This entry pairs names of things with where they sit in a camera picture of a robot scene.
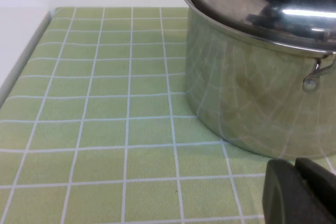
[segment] green tiled countertop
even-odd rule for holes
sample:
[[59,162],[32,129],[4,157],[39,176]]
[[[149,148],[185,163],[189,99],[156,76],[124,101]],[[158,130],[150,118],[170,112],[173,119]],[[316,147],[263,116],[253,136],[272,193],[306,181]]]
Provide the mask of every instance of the green tiled countertop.
[[264,223],[268,158],[185,100],[186,15],[56,10],[0,110],[0,224]]

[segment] black plastic object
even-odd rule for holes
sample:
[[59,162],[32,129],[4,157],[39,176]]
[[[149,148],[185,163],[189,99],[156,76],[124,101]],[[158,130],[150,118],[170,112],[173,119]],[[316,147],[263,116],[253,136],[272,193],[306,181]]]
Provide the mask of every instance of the black plastic object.
[[262,203],[266,224],[335,224],[336,176],[306,158],[272,159]]

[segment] white grout line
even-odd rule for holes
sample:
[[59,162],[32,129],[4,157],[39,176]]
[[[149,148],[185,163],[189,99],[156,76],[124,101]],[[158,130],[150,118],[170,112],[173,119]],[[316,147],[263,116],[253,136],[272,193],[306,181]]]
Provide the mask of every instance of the white grout line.
[[234,176],[232,175],[232,171],[231,171],[230,160],[229,160],[229,157],[227,155],[226,147],[225,147],[224,142],[222,143],[222,148],[223,148],[223,153],[224,153],[225,160],[226,160],[227,170],[228,170],[228,173],[229,173],[229,177],[230,177],[230,181],[231,181],[231,186],[232,186],[233,194],[235,196],[235,200],[236,200],[236,204],[237,204],[240,220],[242,222],[241,224],[245,224],[243,211],[241,209],[241,204],[240,204],[240,201],[239,201],[236,184],[235,184],[235,181],[234,181]]
[[[185,92],[173,92],[172,94],[185,94]],[[163,95],[168,95],[168,93],[159,93],[159,94],[130,94],[130,97],[160,97]],[[128,97],[127,94],[115,94],[115,95],[89,95],[89,98],[116,98],[116,97]],[[8,97],[7,100],[14,98],[28,98],[28,99],[41,99],[42,96],[37,95],[14,95],[12,97]],[[51,100],[67,100],[67,99],[81,99],[86,98],[86,96],[80,97],[46,97],[46,99]]]
[[[264,215],[247,215],[244,216],[244,220],[253,220],[253,219],[263,219]],[[221,221],[221,220],[239,220],[240,216],[225,216],[225,217],[209,217],[209,218],[193,218],[193,219],[184,219],[184,222],[206,222],[211,224],[212,221]],[[100,224],[165,224],[165,223],[177,223],[181,222],[182,219],[172,219],[172,220],[146,220],[146,221],[127,221],[127,222],[110,222],[110,223],[100,223]]]
[[[50,31],[66,31],[66,29],[48,29],[45,31],[45,33]],[[70,30],[75,33],[99,33],[99,31],[96,30]],[[152,30],[107,30],[107,31],[101,31],[104,33],[137,33],[137,32],[146,32],[146,31],[161,31],[161,29],[152,29]],[[165,29],[165,31],[187,31],[187,29]]]
[[321,83],[320,86],[320,96],[319,96],[319,102],[318,102],[318,109],[317,109],[317,122],[318,122],[318,136],[317,136],[317,141],[320,146],[320,151],[322,155],[325,157],[325,161],[327,161],[327,164],[329,165],[330,171],[333,172],[334,174],[336,173],[332,163],[330,162],[330,159],[328,156],[325,154],[322,146],[321,146],[321,140],[320,140],[320,107],[321,107],[321,98],[322,98],[322,90],[323,90],[323,82]]
[[[131,31],[132,30],[133,30],[133,7],[131,8]],[[121,222],[125,222],[125,208],[126,208],[126,180],[127,180],[130,105],[131,105],[132,53],[133,53],[133,32],[131,32],[130,37],[130,58],[128,68],[128,91],[127,91],[127,112],[126,112],[126,127],[125,127],[126,133],[125,133],[124,168],[123,168],[123,183],[122,183]]]
[[[40,47],[48,44],[62,44],[62,42],[44,42],[39,43],[36,47]],[[166,42],[168,45],[186,45],[185,42]],[[81,43],[68,43],[65,45],[77,45],[77,46],[96,46],[97,44],[81,44]],[[109,43],[109,44],[100,44],[100,46],[129,46],[128,43]],[[162,45],[162,42],[152,42],[152,43],[133,43],[133,45]]]
[[[233,177],[264,177],[265,174],[238,174],[232,175]],[[219,176],[194,176],[194,177],[180,177],[180,180],[201,180],[201,179],[228,179],[229,175]],[[117,179],[117,180],[102,180],[102,181],[89,181],[89,182],[71,182],[71,183],[50,183],[50,184],[23,184],[23,185],[1,185],[0,189],[11,188],[40,188],[40,187],[59,187],[59,186],[84,186],[84,185],[108,185],[108,184],[122,184],[137,183],[137,182],[156,182],[156,181],[174,181],[176,177],[166,178],[134,178],[134,179]]]
[[[73,19],[75,17],[75,13],[76,13],[76,8],[74,9],[74,13],[72,15],[72,19],[71,19],[71,22],[69,24],[69,28],[65,34],[65,37],[64,37],[64,40],[63,40],[63,43],[62,43],[62,46],[61,46],[61,49],[60,49],[60,52],[58,54],[58,58],[57,58],[57,61],[55,63],[55,66],[54,66],[54,69],[52,71],[52,74],[51,74],[51,77],[50,77],[50,80],[48,82],[48,86],[47,86],[47,89],[46,89],[46,92],[44,94],[44,98],[42,100],[42,103],[40,105],[40,108],[39,108],[39,111],[37,113],[37,116],[36,116],[36,119],[34,121],[34,125],[33,125],[33,128],[31,130],[31,133],[30,133],[30,136],[29,136],[29,140],[28,140],[28,143],[26,145],[26,149],[25,149],[25,152],[23,153],[23,156],[22,156],[22,159],[21,159],[21,162],[20,162],[20,166],[17,170],[17,173],[16,173],[16,176],[15,176],[15,179],[14,179],[14,182],[13,182],[13,186],[16,186],[17,184],[17,181],[19,179],[19,176],[20,176],[20,173],[21,173],[21,170],[22,170],[22,167],[23,167],[23,164],[25,162],[25,159],[26,159],[26,156],[27,156],[27,151],[29,150],[29,147],[30,147],[30,144],[31,144],[31,141],[33,139],[33,136],[35,134],[35,129],[36,129],[36,126],[37,126],[37,122],[41,116],[41,113],[42,113],[42,110],[43,110],[43,107],[44,107],[44,104],[46,102],[46,97],[48,95],[48,92],[49,92],[49,89],[50,89],[50,86],[51,86],[51,83],[52,83],[52,79],[54,78],[54,75],[55,75],[55,72],[56,72],[56,69],[57,69],[57,66],[58,66],[58,62],[59,62],[59,59],[61,58],[61,55],[62,55],[62,52],[63,52],[63,48],[64,48],[64,44],[65,44],[65,41],[67,40],[67,37],[69,35],[69,31],[71,29],[71,26],[72,26],[72,22],[73,22]],[[12,198],[13,198],[13,195],[14,195],[14,188],[11,189],[10,191],[10,194],[9,194],[9,197],[8,197],[8,200],[7,200],[7,203],[6,203],[6,207],[4,209],[4,212],[3,212],[3,215],[2,215],[2,218],[0,220],[0,224],[4,224],[5,222],[5,219],[6,219],[6,215],[7,215],[7,212],[8,212],[8,209],[9,209],[9,206],[12,202]]]
[[287,145],[289,143],[289,139],[292,136],[292,133],[293,133],[293,130],[294,130],[294,127],[295,127],[295,122],[296,122],[296,120],[297,120],[297,118],[299,116],[299,113],[300,113],[300,110],[301,110],[301,107],[302,107],[302,104],[303,104],[303,100],[305,99],[305,97],[306,97],[306,94],[304,93],[303,97],[301,99],[300,105],[298,107],[298,110],[296,111],[296,115],[294,117],[294,121],[292,122],[292,127],[290,128],[289,134],[288,134],[287,139],[286,139],[286,143],[285,143],[284,148],[282,149],[282,152],[281,152],[281,154],[280,154],[280,156],[278,158],[282,158],[285,155],[285,153],[286,153]]
[[[169,57],[169,59],[185,59],[185,57]],[[50,57],[36,57],[30,59],[28,62],[35,60],[57,60],[57,58]],[[60,61],[93,61],[93,59],[59,59]],[[113,58],[113,59],[97,59],[96,61],[113,61],[113,60],[129,60],[129,58]],[[134,58],[133,60],[163,60],[163,57],[146,57],[146,58]]]
[[[185,73],[169,73],[169,76],[183,76]],[[166,74],[134,74],[131,77],[156,77],[156,76],[166,76]],[[36,77],[42,77],[42,78],[50,78],[51,76],[44,76],[44,75],[38,75],[38,74],[30,74],[26,76],[20,76],[19,79],[23,78],[36,78]],[[123,78],[128,77],[127,76],[93,76],[93,78]],[[54,76],[54,78],[64,78],[64,79],[89,79],[89,76]]]
[[167,81],[167,90],[168,90],[170,122],[171,122],[172,138],[173,138],[173,145],[174,145],[173,148],[174,148],[174,157],[175,157],[178,201],[179,201],[179,204],[180,204],[181,223],[184,224],[184,210],[183,210],[182,191],[181,191],[181,182],[180,182],[179,159],[178,159],[178,156],[177,156],[177,147],[176,147],[176,139],[175,139],[175,127],[174,127],[173,108],[172,108],[172,98],[171,98],[170,85],[169,85],[168,64],[167,64],[167,56],[166,56],[166,48],[165,48],[166,46],[165,46],[165,41],[164,41],[164,31],[163,31],[163,20],[162,20],[162,9],[161,8],[160,8],[160,22],[161,22],[164,66],[165,66],[165,71],[166,71],[166,81]]
[[[161,116],[138,116],[135,118],[129,118],[130,120],[145,120],[145,119],[164,119],[170,118],[170,115]],[[196,118],[195,115],[174,115],[173,118]],[[125,121],[126,118],[96,118],[96,119],[84,119],[84,122],[108,122],[108,121]],[[38,123],[74,123],[80,122],[81,119],[70,119],[70,120],[39,120]],[[34,120],[0,120],[0,123],[34,123]]]
[[[53,18],[53,19],[70,19],[70,18]],[[161,19],[161,18],[133,18],[136,19]],[[187,17],[169,17],[162,19],[188,19]],[[100,20],[100,18],[75,18],[75,20]],[[104,18],[104,20],[131,20],[131,18]]]
[[[211,41],[211,45],[210,45],[210,48],[209,48],[209,51],[208,51],[208,54],[209,54],[209,55],[211,55],[213,39],[212,39],[212,41]],[[214,70],[215,70],[215,66],[216,66],[216,54],[217,54],[217,52],[215,53],[214,63],[212,64],[212,67],[211,67],[211,74],[210,74],[210,77],[209,77],[209,81],[207,82],[206,90],[205,90],[204,95],[203,95],[203,97],[202,97],[201,103],[199,104],[199,107],[198,107],[198,109],[197,109],[197,111],[196,111],[196,115],[197,115],[197,116],[199,115],[199,111],[200,111],[201,108],[203,107],[203,103],[204,103],[204,101],[205,101],[205,98],[207,97],[207,92],[208,92],[208,90],[209,90],[209,84],[210,84],[210,82],[211,82],[211,80],[212,80],[212,75],[214,74]]]
[[69,185],[68,185],[65,200],[64,200],[64,206],[63,206],[62,217],[61,217],[61,222],[60,222],[61,224],[64,224],[64,220],[65,220],[65,216],[66,216],[66,212],[67,212],[68,201],[69,201],[69,196],[70,196],[70,191],[71,191],[73,171],[75,169],[75,163],[76,163],[76,160],[77,160],[78,149],[79,149],[79,145],[80,145],[80,139],[81,139],[82,132],[83,132],[84,119],[85,119],[86,111],[87,111],[87,108],[88,108],[89,95],[90,95],[90,91],[91,91],[93,75],[94,75],[94,72],[95,72],[96,59],[97,59],[97,55],[98,55],[99,42],[100,42],[100,37],[101,37],[101,30],[102,30],[103,21],[104,21],[104,13],[105,13],[105,8],[103,8],[103,14],[102,14],[101,24],[100,24],[100,31],[99,31],[98,41],[97,41],[97,45],[96,45],[96,54],[95,54],[95,57],[94,57],[95,59],[93,61],[93,65],[92,65],[92,69],[91,69],[91,77],[90,77],[90,81],[89,81],[88,91],[87,91],[87,94],[86,94],[82,119],[81,119],[80,126],[79,126],[79,133],[78,133],[78,138],[77,138],[77,143],[76,143],[75,154],[73,155],[74,159],[72,161],[72,165],[71,165],[71,169],[70,169],[69,182],[68,182]]
[[[221,144],[222,141],[213,142],[195,142],[195,143],[176,143],[176,146],[198,146],[198,145],[213,145]],[[112,146],[92,146],[92,147],[79,147],[78,151],[92,151],[92,150],[114,150],[124,148],[157,148],[157,147],[173,147],[174,144],[143,144],[143,145],[112,145]],[[7,153],[54,153],[54,152],[74,152],[76,148],[59,148],[59,149],[33,149],[33,150],[19,150],[19,149],[0,149],[1,152]]]

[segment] green tile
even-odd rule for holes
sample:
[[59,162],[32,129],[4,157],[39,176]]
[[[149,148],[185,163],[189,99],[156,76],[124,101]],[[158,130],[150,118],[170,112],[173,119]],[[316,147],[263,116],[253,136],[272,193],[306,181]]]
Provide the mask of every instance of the green tile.
[[[329,159],[331,165],[333,165],[335,157],[334,156],[330,156],[330,157],[328,157],[328,159]],[[324,158],[320,158],[320,159],[314,159],[314,162],[317,163],[317,164],[319,164],[319,165],[321,165],[325,169],[331,171],[330,165],[327,162],[327,160],[326,160],[325,157]]]
[[161,31],[134,31],[133,43],[160,43],[162,42]]
[[177,143],[220,141],[219,136],[197,118],[174,118],[174,126]]
[[125,144],[126,121],[85,122],[80,139],[81,147]]
[[76,9],[75,18],[102,18],[103,8],[81,7]]
[[144,119],[129,122],[129,145],[171,144],[170,119]]
[[167,59],[168,73],[184,73],[185,59]]
[[245,224],[265,224],[264,218],[258,219],[245,219]]
[[127,155],[127,179],[175,177],[173,147],[131,148]]
[[181,191],[185,218],[239,215],[228,178],[182,180]]
[[190,108],[185,94],[172,94],[173,115],[195,115]]
[[131,41],[131,33],[102,33],[100,36],[101,44],[129,44]]
[[241,220],[215,220],[215,221],[197,221],[197,222],[189,222],[188,224],[242,224]]
[[164,18],[180,18],[188,16],[188,8],[185,7],[163,7],[162,8],[162,17]]
[[101,20],[74,20],[71,30],[99,31]]
[[6,224],[60,223],[66,191],[65,186],[15,189]]
[[167,93],[165,76],[132,77],[131,94]]
[[67,37],[67,43],[78,44],[97,44],[99,33],[84,33],[80,31],[71,31]]
[[120,222],[121,204],[122,184],[72,186],[65,224]]
[[28,153],[18,184],[66,183],[74,152]]
[[35,120],[42,99],[12,98],[0,109],[0,120]]
[[185,75],[178,74],[176,76],[169,76],[170,92],[186,92]]
[[127,98],[90,98],[86,118],[126,118]]
[[262,215],[264,177],[235,178],[243,215]]
[[131,30],[130,19],[105,19],[103,23],[103,31],[125,31]]
[[168,44],[165,45],[166,56],[169,57],[185,57],[186,45],[185,44]]
[[186,31],[164,31],[164,41],[166,43],[186,42]]
[[127,183],[125,221],[180,218],[176,181]]
[[336,168],[336,155],[330,156],[329,157],[329,161],[331,163],[331,165]]
[[260,156],[245,151],[237,146],[225,145],[226,152],[230,158],[230,165],[233,174],[254,174],[265,173],[268,157]]
[[32,132],[32,123],[0,123],[0,148],[24,150]]
[[131,97],[130,117],[169,115],[168,95]]
[[11,192],[10,189],[0,189],[0,215],[1,216],[5,210],[10,192]]
[[134,19],[133,30],[160,30],[161,22],[159,19]]
[[38,123],[30,144],[31,150],[75,148],[80,122]]
[[160,9],[158,7],[135,7],[133,18],[160,18]]
[[73,7],[56,8],[54,18],[72,18],[74,10]]
[[90,95],[122,95],[128,92],[128,77],[94,78]]
[[50,78],[29,77],[18,79],[12,88],[9,97],[15,95],[39,95],[44,96]]
[[40,120],[73,120],[81,119],[85,98],[81,99],[47,99]]
[[56,76],[91,76],[93,61],[60,61]]
[[165,74],[163,59],[132,60],[132,75]]
[[66,31],[49,31],[43,34],[39,43],[63,42],[66,33],[67,33]]
[[187,19],[171,18],[162,20],[163,29],[187,29]]
[[99,46],[98,59],[123,59],[130,57],[129,45]]
[[19,169],[22,153],[3,152],[0,155],[0,185],[11,185]]
[[74,182],[120,180],[124,171],[124,149],[78,152]]
[[132,58],[163,57],[162,45],[133,45]]
[[47,27],[47,30],[50,29],[68,29],[70,26],[70,19],[53,19],[49,26]]
[[28,76],[30,74],[51,76],[55,68],[56,59],[44,60],[38,59],[29,61],[21,73],[21,76]]
[[49,97],[80,97],[86,96],[90,79],[54,78],[51,83]]
[[180,176],[228,175],[221,144],[177,148]]
[[57,58],[59,55],[59,52],[61,50],[61,44],[45,44],[40,45],[35,48],[33,54],[31,55],[31,59],[34,58]]
[[131,18],[131,8],[130,7],[105,8],[104,18]]
[[128,76],[128,60],[97,61],[94,69],[95,76]]
[[64,45],[62,59],[94,59],[97,46]]

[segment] pot handle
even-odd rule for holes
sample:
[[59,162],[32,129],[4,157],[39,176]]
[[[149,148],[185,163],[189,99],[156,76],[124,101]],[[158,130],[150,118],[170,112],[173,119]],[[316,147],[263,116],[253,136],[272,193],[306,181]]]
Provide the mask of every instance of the pot handle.
[[336,55],[334,55],[334,60],[332,64],[321,68],[321,59],[315,59],[315,64],[313,70],[303,79],[302,89],[304,92],[315,92],[320,85],[320,76],[324,76],[325,74],[330,74],[336,68]]

